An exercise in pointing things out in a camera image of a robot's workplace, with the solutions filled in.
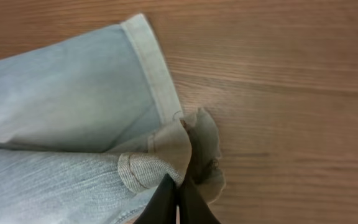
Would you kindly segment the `light blue denim shorts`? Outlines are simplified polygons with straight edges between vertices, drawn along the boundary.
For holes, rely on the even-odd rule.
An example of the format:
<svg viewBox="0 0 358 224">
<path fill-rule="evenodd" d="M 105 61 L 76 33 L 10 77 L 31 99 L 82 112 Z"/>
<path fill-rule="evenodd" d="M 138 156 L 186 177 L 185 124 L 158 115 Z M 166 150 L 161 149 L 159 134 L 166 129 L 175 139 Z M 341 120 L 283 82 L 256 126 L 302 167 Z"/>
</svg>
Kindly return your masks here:
<svg viewBox="0 0 358 224">
<path fill-rule="evenodd" d="M 219 133 L 185 114 L 143 14 L 0 60 L 0 223 L 136 221 L 166 174 L 225 186 Z"/>
</svg>

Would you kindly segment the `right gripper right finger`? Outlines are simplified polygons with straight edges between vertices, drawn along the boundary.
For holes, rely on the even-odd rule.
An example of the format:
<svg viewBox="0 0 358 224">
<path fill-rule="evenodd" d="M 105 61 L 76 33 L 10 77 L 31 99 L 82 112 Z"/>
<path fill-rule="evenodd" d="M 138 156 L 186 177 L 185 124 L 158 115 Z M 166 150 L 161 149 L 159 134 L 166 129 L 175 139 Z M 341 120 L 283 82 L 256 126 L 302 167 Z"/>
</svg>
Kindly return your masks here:
<svg viewBox="0 0 358 224">
<path fill-rule="evenodd" d="M 178 189 L 178 206 L 181 224 L 220 224 L 189 178 Z"/>
</svg>

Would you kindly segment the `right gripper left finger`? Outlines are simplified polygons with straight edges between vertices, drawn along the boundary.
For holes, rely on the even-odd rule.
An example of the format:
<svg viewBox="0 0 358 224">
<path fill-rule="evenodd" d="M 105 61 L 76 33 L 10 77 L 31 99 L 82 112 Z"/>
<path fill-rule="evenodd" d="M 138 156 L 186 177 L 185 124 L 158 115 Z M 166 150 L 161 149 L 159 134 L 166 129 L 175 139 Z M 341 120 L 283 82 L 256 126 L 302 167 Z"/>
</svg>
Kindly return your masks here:
<svg viewBox="0 0 358 224">
<path fill-rule="evenodd" d="M 134 224 L 176 224 L 176 186 L 166 174 Z"/>
</svg>

